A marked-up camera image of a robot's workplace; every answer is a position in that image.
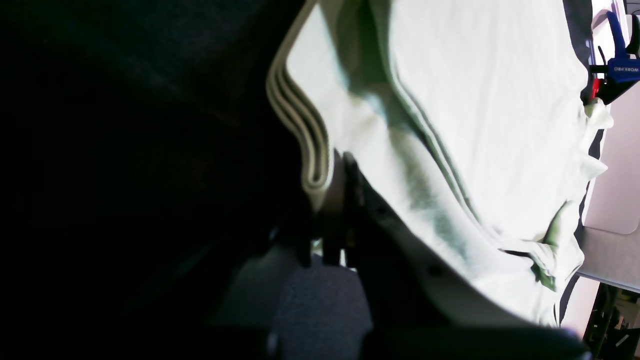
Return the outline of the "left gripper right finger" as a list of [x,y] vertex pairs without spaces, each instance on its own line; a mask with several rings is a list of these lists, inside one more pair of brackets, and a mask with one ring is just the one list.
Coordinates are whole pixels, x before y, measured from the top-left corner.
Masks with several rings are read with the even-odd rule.
[[336,153],[320,210],[323,262],[355,269],[373,330],[362,360],[589,360],[571,333],[533,325],[473,289],[409,230],[361,173]]

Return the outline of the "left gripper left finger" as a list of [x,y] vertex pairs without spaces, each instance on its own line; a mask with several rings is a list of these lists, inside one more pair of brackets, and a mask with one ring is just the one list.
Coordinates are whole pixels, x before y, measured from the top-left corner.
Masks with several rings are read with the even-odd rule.
[[309,200],[251,206],[233,218],[231,272],[203,328],[206,360],[283,358],[274,323],[291,276],[311,265],[314,218]]

